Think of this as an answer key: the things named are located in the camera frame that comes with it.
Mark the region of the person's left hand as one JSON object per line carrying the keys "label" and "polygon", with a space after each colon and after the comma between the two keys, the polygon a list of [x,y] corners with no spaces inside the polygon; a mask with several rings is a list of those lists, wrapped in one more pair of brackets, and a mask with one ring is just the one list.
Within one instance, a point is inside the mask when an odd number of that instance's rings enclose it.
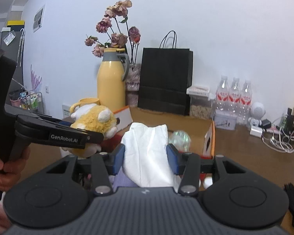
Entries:
{"label": "person's left hand", "polygon": [[26,162],[30,156],[30,148],[23,150],[22,155],[16,161],[3,163],[0,159],[0,191],[7,192],[21,178],[21,172],[24,170]]}

